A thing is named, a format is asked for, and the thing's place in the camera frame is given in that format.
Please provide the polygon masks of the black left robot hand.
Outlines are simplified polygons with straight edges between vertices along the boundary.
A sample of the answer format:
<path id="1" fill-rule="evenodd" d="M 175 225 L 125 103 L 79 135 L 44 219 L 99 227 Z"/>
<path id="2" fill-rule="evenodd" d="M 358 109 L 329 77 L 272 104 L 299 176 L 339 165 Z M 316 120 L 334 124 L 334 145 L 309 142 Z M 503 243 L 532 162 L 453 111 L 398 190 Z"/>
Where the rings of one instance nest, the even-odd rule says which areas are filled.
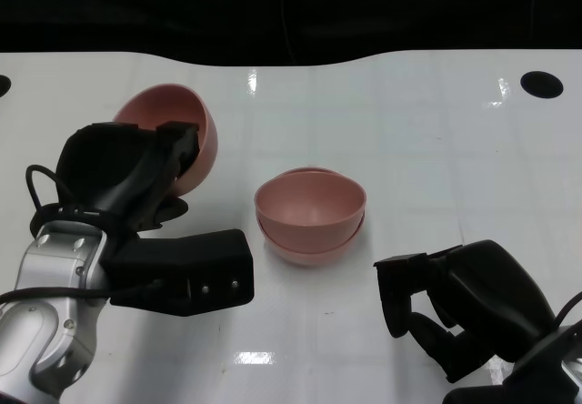
<path id="1" fill-rule="evenodd" d="M 134 230 L 183 216 L 177 180 L 196 161 L 198 125 L 166 122 L 153 130 L 114 122 L 86 126 L 65 143 L 56 175 L 62 202 L 106 214 Z"/>

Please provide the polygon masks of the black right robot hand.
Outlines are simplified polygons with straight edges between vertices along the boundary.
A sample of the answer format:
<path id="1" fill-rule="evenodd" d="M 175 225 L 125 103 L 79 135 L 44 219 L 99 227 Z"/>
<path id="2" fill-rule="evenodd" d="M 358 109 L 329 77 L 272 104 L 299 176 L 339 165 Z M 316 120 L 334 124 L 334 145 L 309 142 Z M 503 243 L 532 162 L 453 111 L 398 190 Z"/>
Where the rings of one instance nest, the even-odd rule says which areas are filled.
<path id="1" fill-rule="evenodd" d="M 525 269 L 493 240 L 377 261 L 390 335 L 406 334 L 456 383 L 494 356 L 515 363 L 556 316 Z"/>

